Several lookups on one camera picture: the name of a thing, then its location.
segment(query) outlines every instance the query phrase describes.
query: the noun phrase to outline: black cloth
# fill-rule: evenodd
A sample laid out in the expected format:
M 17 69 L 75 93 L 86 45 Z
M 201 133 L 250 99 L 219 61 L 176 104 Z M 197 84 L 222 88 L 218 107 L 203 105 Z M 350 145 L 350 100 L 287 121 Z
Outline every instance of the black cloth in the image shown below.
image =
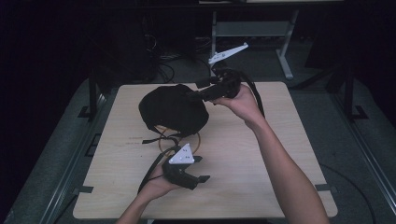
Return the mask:
M 203 101 L 191 102 L 188 86 L 161 86 L 149 92 L 139 104 L 140 115 L 148 128 L 156 133 L 156 125 L 179 132 L 179 137 L 198 133 L 207 123 L 209 114 Z

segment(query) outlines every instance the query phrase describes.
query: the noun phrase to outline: wooden table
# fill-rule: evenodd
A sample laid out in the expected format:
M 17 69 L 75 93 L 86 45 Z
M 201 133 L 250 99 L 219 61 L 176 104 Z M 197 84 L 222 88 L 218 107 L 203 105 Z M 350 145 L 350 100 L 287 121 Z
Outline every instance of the wooden table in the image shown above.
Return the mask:
M 256 83 L 268 122 L 285 149 L 314 185 L 326 184 L 289 91 L 282 82 Z M 136 196 L 145 173 L 160 153 L 159 143 L 142 145 L 158 137 L 140 117 L 138 104 L 159 85 L 122 86 L 84 186 L 74 209 L 76 218 L 118 218 Z M 195 190 L 178 189 L 151 202 L 142 218 L 265 218 L 283 217 L 253 132 L 232 111 L 205 103 L 209 121 L 199 132 L 195 155 L 203 160 L 186 170 L 210 175 Z M 181 141 L 198 145 L 198 134 Z M 162 147 L 171 143 L 162 141 Z M 337 207 L 328 190 L 319 192 L 329 217 Z

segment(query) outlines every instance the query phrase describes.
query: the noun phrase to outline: hand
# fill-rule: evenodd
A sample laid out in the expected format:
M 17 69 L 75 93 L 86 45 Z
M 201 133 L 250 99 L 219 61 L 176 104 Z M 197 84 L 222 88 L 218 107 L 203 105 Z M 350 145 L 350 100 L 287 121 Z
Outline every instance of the hand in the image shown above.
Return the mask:
M 250 128 L 258 119 L 263 119 L 253 93 L 249 87 L 243 84 L 241 84 L 240 91 L 233 99 L 221 97 L 211 102 L 215 105 L 225 105 L 229 107 L 235 115 L 243 119 Z
M 165 179 L 162 164 L 155 167 L 150 179 L 139 193 L 140 196 L 145 197 L 148 201 L 160 198 L 169 191 L 180 188 L 180 186 L 172 184 Z

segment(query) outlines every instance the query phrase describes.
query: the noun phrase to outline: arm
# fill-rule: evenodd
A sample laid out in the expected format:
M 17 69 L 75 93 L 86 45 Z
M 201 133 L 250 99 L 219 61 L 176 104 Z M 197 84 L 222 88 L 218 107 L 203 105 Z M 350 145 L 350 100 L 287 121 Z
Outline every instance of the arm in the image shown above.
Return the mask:
M 151 175 L 151 180 L 142 188 L 139 194 L 123 212 L 117 224 L 135 224 L 139 221 L 149 202 L 160 198 L 179 186 L 171 184 L 163 176 L 163 168 L 157 165 Z
M 317 191 L 283 148 L 250 89 L 242 85 L 235 98 L 219 98 L 213 103 L 229 107 L 256 135 L 276 198 L 289 223 L 329 223 Z

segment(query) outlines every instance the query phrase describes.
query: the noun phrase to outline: black cable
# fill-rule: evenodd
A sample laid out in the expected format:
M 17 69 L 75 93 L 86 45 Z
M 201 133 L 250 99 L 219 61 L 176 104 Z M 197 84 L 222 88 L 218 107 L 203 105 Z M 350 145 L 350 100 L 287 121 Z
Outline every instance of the black cable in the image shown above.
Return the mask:
M 376 223 L 376 220 L 375 220 L 375 212 L 374 212 L 374 209 L 373 209 L 373 207 L 371 206 L 370 201 L 369 201 L 369 199 L 367 198 L 367 196 L 363 193 L 363 191 L 362 191 L 361 189 L 359 189 L 359 187 L 358 187 L 355 183 L 353 183 L 353 181 L 350 180 L 347 176 L 345 176 L 345 175 L 341 174 L 340 172 L 334 170 L 332 167 L 330 167 L 330 166 L 328 166 L 328 165 L 325 165 L 325 164 L 323 164 L 323 163 L 319 163 L 319 165 L 321 165 L 321 166 L 327 168 L 328 170 L 333 171 L 334 173 L 336 173 L 336 174 L 340 175 L 341 177 L 343 177 L 349 184 L 351 184 L 351 185 L 359 192 L 359 194 L 361 195 L 361 197 L 363 197 L 364 201 L 366 201 L 366 204 L 367 204 L 367 206 L 368 206 L 368 208 L 369 208 L 369 210 L 370 210 L 370 214 L 371 214 L 371 217 L 372 217 L 372 222 L 373 222 L 373 224 L 375 224 L 375 223 Z
M 73 198 L 70 200 L 70 202 L 66 205 L 66 207 L 64 208 L 64 210 L 61 212 L 61 214 L 59 214 L 59 216 L 55 219 L 55 221 L 53 222 L 54 224 L 58 223 L 59 219 L 64 215 L 64 212 L 66 212 L 67 208 L 70 206 L 70 204 L 72 204 L 72 202 L 77 198 L 77 195 L 73 196 Z
M 170 81 L 174 82 L 173 79 L 175 77 L 175 69 L 168 64 L 160 63 L 160 65 L 165 66 L 172 71 L 172 76 L 168 77 L 168 75 L 166 75 L 166 73 L 161 68 L 159 69 L 160 73 L 162 72 L 161 75 L 163 76 L 163 82 L 164 83 L 169 83 Z
M 206 68 L 207 68 L 207 71 L 208 71 L 208 73 L 209 73 L 209 76 L 211 75 L 211 71 L 212 70 L 210 70 L 210 66 L 209 66 L 209 64 L 208 63 L 206 63 L 206 62 L 204 62 L 204 60 L 201 60 L 201 59 L 199 59 L 199 58 L 195 58 L 195 60 L 196 61 L 198 61 L 198 62 L 200 62 L 200 63 L 203 63 L 205 66 L 206 66 Z

